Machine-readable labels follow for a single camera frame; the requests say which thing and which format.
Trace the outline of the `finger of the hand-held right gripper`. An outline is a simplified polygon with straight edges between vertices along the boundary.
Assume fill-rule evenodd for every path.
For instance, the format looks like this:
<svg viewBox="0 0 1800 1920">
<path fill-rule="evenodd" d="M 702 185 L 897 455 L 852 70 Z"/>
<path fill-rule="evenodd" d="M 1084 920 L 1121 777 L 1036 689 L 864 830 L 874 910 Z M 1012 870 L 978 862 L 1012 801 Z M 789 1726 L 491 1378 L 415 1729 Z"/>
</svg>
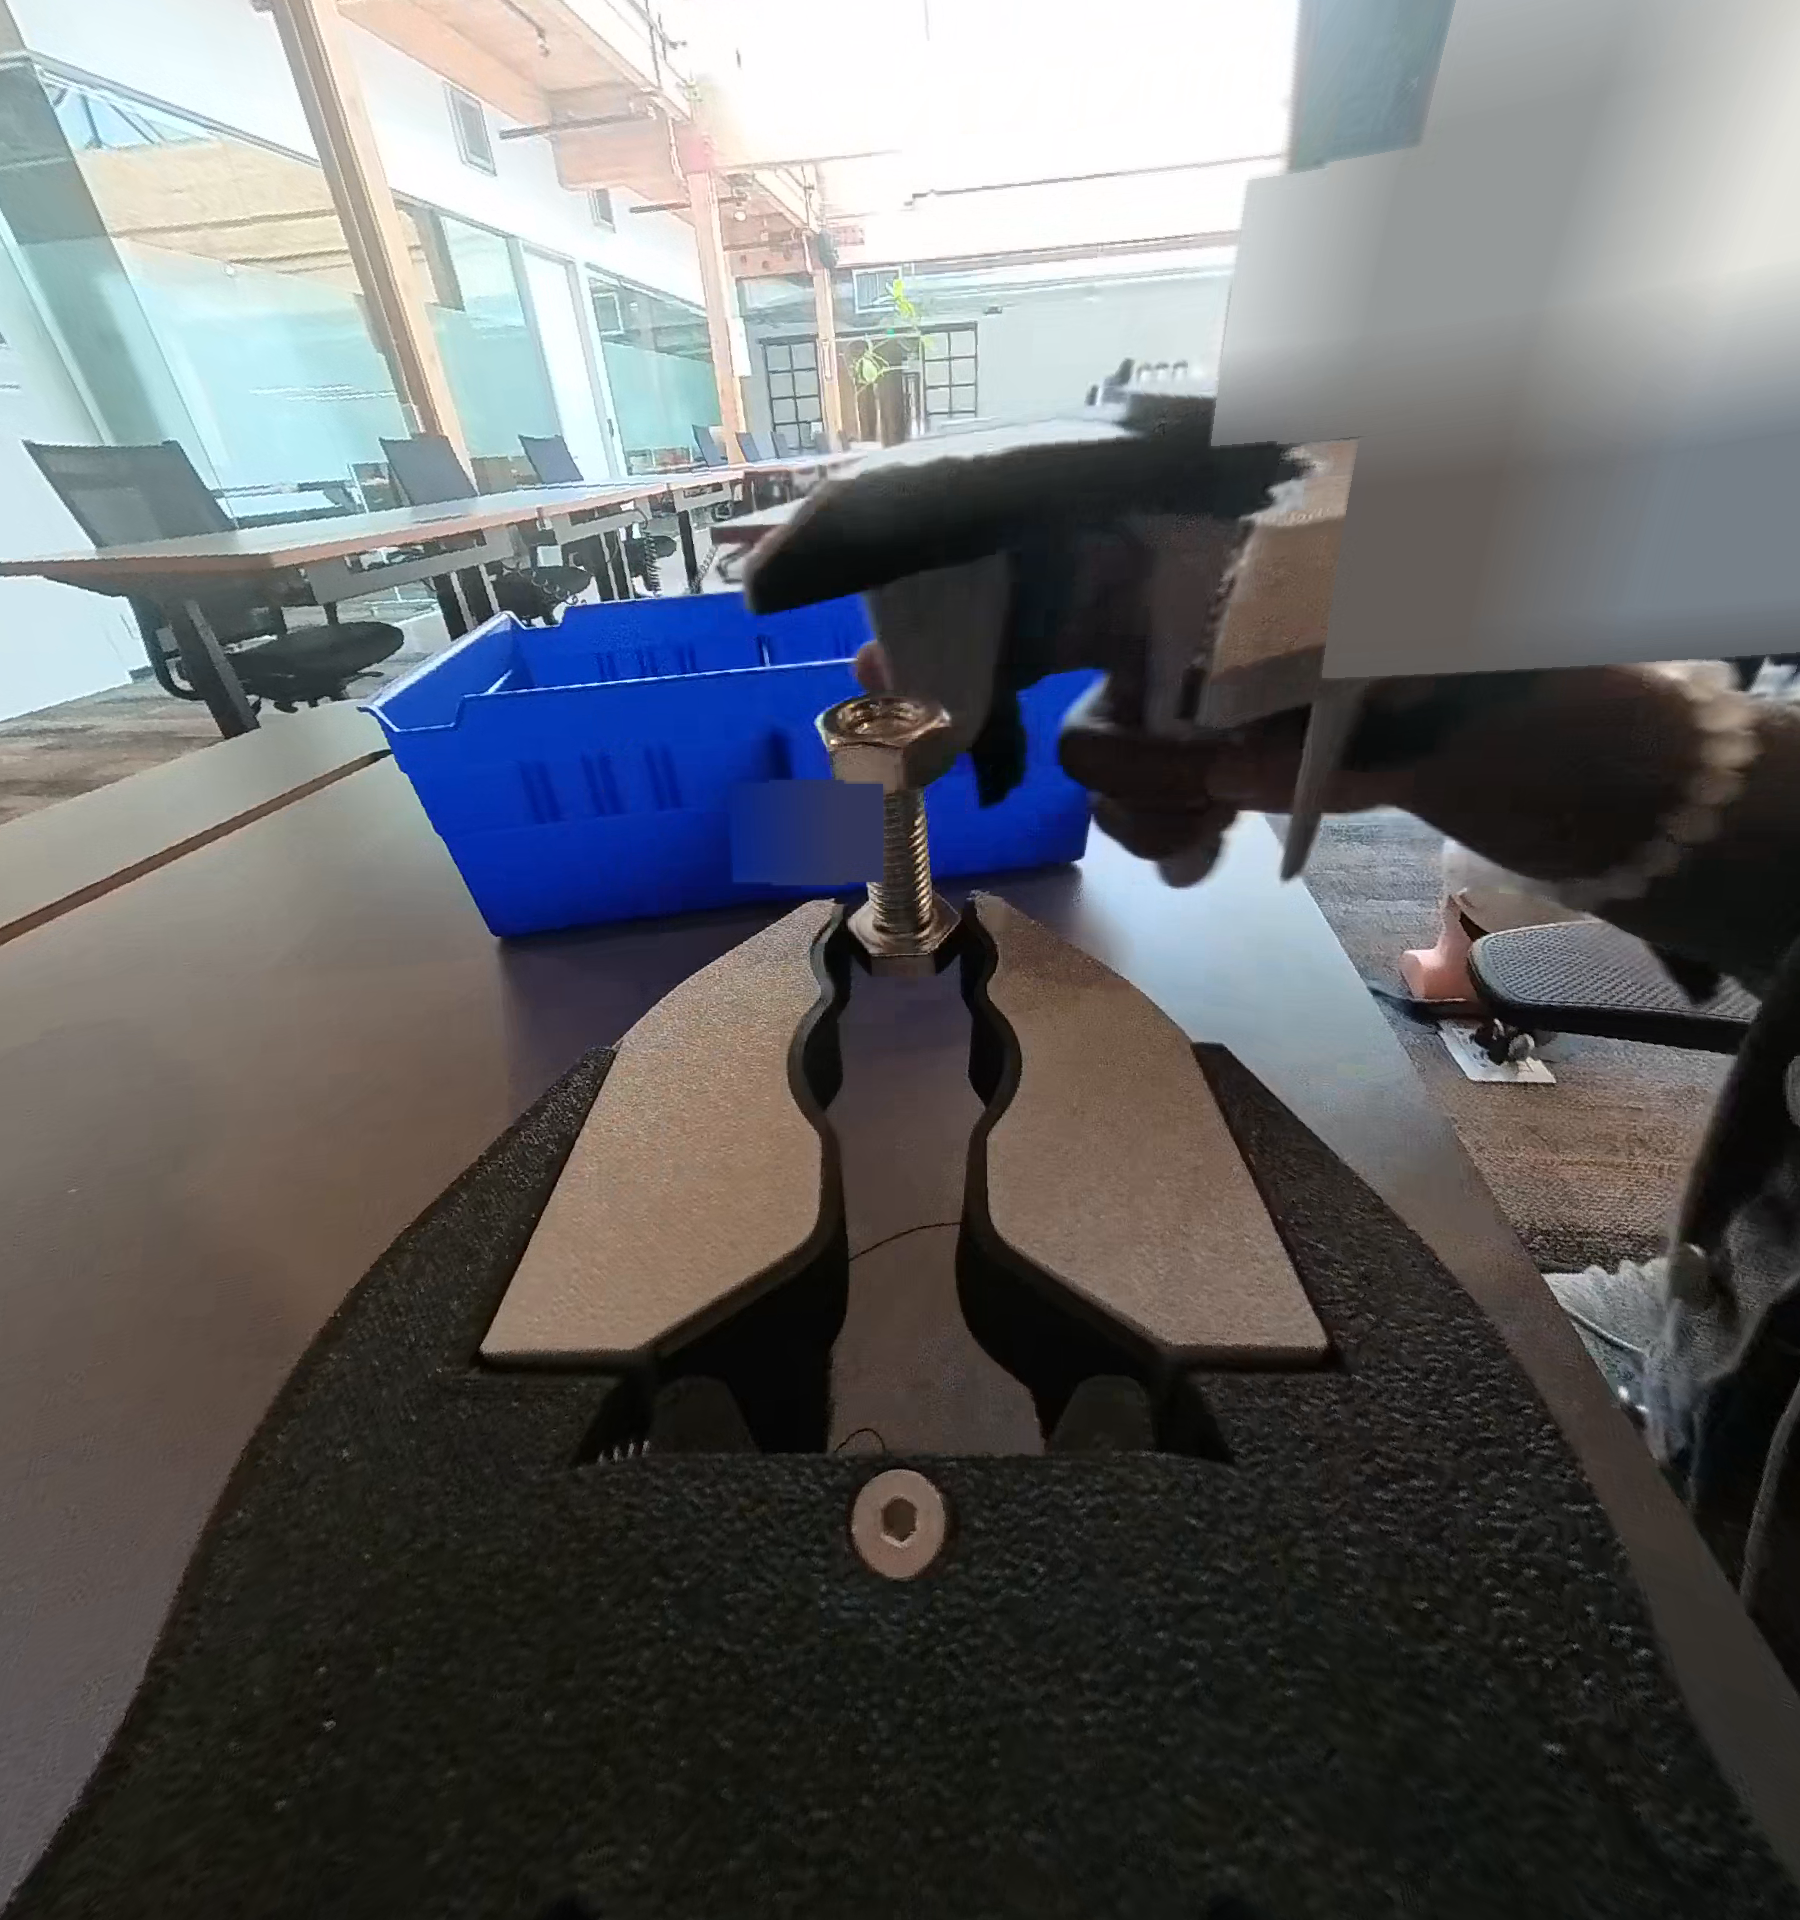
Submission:
<svg viewBox="0 0 1800 1920">
<path fill-rule="evenodd" d="M 1112 721 L 1159 740 L 1190 738 L 1248 524 L 1211 516 L 1128 516 L 1126 571 L 1112 597 L 1103 694 Z"/>
<path fill-rule="evenodd" d="M 946 708 L 981 806 L 1024 779 L 1027 731 L 1007 676 L 1012 568 L 1005 554 L 912 574 L 864 595 L 870 640 L 858 653 L 866 694 Z"/>
</svg>

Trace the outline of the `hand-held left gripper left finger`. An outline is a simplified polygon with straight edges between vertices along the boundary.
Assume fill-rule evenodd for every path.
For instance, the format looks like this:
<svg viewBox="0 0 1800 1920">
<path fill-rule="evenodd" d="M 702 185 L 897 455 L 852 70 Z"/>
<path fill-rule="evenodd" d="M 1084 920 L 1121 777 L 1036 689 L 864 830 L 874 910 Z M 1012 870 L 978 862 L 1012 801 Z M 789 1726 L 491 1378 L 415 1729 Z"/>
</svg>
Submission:
<svg viewBox="0 0 1800 1920">
<path fill-rule="evenodd" d="M 797 903 L 626 1032 L 482 1361 L 655 1370 L 832 1242 L 842 933 L 837 902 Z"/>
</svg>

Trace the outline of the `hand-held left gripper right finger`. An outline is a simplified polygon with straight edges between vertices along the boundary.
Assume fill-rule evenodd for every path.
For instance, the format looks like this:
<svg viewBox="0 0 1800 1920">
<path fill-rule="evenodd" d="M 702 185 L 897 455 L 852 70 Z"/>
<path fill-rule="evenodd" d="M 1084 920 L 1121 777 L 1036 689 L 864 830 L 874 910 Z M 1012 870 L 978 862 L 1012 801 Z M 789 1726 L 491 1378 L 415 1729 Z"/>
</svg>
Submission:
<svg viewBox="0 0 1800 1920">
<path fill-rule="evenodd" d="M 976 1225 L 1005 1266 L 1157 1370 L 1317 1366 L 1328 1331 L 1190 1039 L 1007 900 L 969 920 L 974 1034 L 1002 1045 Z"/>
</svg>

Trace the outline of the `silver hex bolt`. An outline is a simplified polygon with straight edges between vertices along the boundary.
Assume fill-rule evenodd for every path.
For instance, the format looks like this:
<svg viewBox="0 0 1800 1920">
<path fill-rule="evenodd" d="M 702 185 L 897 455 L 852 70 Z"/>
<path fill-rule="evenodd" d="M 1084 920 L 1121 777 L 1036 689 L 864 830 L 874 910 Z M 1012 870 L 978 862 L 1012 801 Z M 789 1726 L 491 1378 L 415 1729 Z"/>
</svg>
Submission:
<svg viewBox="0 0 1800 1920">
<path fill-rule="evenodd" d="M 876 922 L 916 928 L 935 896 L 927 791 L 960 757 L 949 712 L 903 694 L 855 694 L 817 717 L 832 779 L 883 798 L 880 873 L 866 884 Z"/>
</svg>

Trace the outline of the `silver hex nut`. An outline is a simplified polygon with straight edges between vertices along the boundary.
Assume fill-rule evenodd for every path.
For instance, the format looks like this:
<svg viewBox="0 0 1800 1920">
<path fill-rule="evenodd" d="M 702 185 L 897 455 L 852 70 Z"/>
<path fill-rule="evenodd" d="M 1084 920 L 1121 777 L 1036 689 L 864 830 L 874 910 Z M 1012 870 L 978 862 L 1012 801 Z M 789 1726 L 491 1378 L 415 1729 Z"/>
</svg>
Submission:
<svg viewBox="0 0 1800 1920">
<path fill-rule="evenodd" d="M 962 920 L 942 896 L 933 896 L 925 920 L 910 931 L 876 922 L 873 902 L 848 915 L 846 933 L 855 962 L 873 977 L 933 977 L 960 958 Z"/>
</svg>

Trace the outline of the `person's right hand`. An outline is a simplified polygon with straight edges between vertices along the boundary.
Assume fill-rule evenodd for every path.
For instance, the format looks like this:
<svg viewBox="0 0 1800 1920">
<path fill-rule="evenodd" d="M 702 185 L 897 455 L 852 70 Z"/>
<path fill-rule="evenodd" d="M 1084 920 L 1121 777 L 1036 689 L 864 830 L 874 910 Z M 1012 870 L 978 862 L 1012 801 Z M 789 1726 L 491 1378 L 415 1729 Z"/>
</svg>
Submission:
<svg viewBox="0 0 1800 1920">
<path fill-rule="evenodd" d="M 1629 666 L 1405 682 L 1381 692 L 1326 783 L 1319 811 L 1396 809 L 1526 877 L 1606 873 L 1641 844 L 1682 758 L 1679 692 Z M 1205 738 L 1115 723 L 1083 698 L 1061 767 L 1126 852 L 1214 856 L 1245 813 L 1299 814 L 1304 719 L 1285 712 Z"/>
</svg>

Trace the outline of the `green potted plant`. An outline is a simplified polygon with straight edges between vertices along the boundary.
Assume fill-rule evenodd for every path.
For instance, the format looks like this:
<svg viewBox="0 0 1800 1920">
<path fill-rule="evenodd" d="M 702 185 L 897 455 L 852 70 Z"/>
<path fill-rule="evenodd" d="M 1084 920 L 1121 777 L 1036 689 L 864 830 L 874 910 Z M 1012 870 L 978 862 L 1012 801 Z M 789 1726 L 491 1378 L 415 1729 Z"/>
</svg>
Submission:
<svg viewBox="0 0 1800 1920">
<path fill-rule="evenodd" d="M 896 269 L 868 310 L 866 328 L 840 341 L 846 423 L 853 443 L 906 444 L 927 429 L 925 325 L 906 269 Z"/>
</svg>

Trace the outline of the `black framed glass door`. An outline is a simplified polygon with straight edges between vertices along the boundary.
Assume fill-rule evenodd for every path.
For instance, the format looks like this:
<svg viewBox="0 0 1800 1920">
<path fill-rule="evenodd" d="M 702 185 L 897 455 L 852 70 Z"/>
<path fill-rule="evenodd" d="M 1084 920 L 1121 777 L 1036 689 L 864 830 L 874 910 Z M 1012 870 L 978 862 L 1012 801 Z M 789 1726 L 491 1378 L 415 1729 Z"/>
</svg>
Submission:
<svg viewBox="0 0 1800 1920">
<path fill-rule="evenodd" d="M 840 341 L 843 337 L 849 338 L 855 335 L 840 335 L 835 338 L 843 436 L 848 443 L 853 443 L 846 423 L 843 376 L 840 370 Z M 792 436 L 797 444 L 812 444 L 824 426 L 820 401 L 820 345 L 822 342 L 815 335 L 759 341 L 757 367 L 766 383 L 768 423 L 782 441 Z M 916 438 L 978 420 L 981 355 L 976 323 L 927 325 L 922 350 L 927 429 Z"/>
</svg>

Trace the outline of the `wooden office table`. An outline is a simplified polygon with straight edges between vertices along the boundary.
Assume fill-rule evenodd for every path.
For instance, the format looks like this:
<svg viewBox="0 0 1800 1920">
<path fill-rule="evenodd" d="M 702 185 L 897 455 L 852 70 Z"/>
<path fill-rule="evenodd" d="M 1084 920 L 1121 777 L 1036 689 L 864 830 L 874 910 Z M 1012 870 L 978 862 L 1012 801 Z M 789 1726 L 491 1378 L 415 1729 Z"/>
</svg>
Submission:
<svg viewBox="0 0 1800 1920">
<path fill-rule="evenodd" d="M 456 568 L 505 558 L 505 528 L 537 520 L 537 489 L 472 501 L 277 525 L 241 525 L 232 536 L 163 539 L 140 548 L 96 548 L 0 561 L 1 580 L 41 580 L 101 591 L 144 571 L 286 574 L 312 587 L 313 605 L 339 605 L 379 581 L 441 580 Z"/>
<path fill-rule="evenodd" d="M 541 486 L 536 525 L 523 536 L 530 563 L 553 548 L 603 605 L 667 597 L 656 546 L 678 552 L 685 595 L 704 590 L 713 525 L 757 505 L 750 468 L 687 468 L 621 482 Z"/>
</svg>

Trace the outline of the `blue plastic bin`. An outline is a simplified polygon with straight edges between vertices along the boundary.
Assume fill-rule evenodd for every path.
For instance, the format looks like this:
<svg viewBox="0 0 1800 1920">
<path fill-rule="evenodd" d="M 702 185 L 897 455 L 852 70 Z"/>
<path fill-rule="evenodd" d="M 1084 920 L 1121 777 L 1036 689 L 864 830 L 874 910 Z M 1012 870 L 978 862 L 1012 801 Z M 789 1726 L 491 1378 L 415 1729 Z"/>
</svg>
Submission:
<svg viewBox="0 0 1800 1920">
<path fill-rule="evenodd" d="M 868 638 L 853 597 L 503 613 L 367 710 L 498 937 L 804 900 L 883 873 L 879 796 L 817 731 Z"/>
</svg>

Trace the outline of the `pink object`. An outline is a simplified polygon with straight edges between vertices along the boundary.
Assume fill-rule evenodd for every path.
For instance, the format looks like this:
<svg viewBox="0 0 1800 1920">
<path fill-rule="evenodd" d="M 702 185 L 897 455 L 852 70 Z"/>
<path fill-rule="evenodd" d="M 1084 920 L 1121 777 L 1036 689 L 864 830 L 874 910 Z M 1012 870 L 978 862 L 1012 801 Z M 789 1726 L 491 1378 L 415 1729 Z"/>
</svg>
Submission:
<svg viewBox="0 0 1800 1920">
<path fill-rule="evenodd" d="M 1431 941 L 1400 951 L 1396 971 L 1405 996 L 1431 1005 L 1474 1003 L 1466 971 L 1472 947 L 1492 931 L 1515 925 L 1510 896 L 1502 890 L 1465 888 L 1440 900 L 1440 920 Z"/>
</svg>

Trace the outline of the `white floor label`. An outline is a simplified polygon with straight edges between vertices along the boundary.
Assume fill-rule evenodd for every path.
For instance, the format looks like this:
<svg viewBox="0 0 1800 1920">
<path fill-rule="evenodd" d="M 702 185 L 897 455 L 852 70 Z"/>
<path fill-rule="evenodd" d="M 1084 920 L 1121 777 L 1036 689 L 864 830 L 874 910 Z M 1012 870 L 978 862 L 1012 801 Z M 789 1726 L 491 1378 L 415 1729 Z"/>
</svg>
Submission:
<svg viewBox="0 0 1800 1920">
<path fill-rule="evenodd" d="M 1502 1021 L 1440 1021 L 1440 1042 L 1476 1084 L 1551 1087 L 1555 1071 L 1531 1032 Z"/>
</svg>

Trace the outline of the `person's denim jacket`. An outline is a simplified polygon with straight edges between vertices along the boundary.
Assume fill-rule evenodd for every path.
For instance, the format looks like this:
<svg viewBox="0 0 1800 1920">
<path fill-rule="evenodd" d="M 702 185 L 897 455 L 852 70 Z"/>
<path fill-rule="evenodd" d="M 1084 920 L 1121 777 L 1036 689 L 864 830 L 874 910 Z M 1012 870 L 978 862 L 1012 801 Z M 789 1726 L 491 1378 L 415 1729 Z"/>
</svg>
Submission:
<svg viewBox="0 0 1800 1920">
<path fill-rule="evenodd" d="M 1753 1613 L 1800 1437 L 1800 934 L 1702 1137 L 1665 1279 L 1648 1445 Z"/>
</svg>

